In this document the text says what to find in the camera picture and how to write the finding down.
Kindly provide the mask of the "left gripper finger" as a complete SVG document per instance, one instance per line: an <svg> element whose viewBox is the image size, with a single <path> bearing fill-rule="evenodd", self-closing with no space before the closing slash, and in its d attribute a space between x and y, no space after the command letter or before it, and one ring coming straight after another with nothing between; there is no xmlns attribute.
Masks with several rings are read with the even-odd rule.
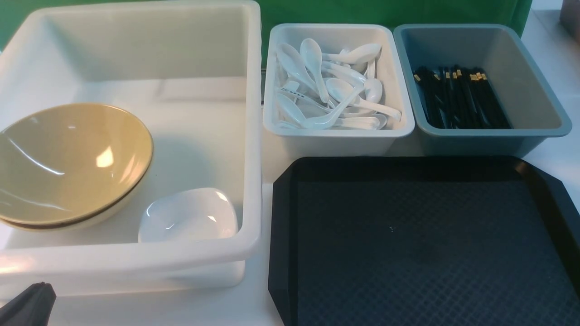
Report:
<svg viewBox="0 0 580 326"><path fill-rule="evenodd" d="M56 298L50 283L33 283L0 308L0 324L47 326Z"/></svg>

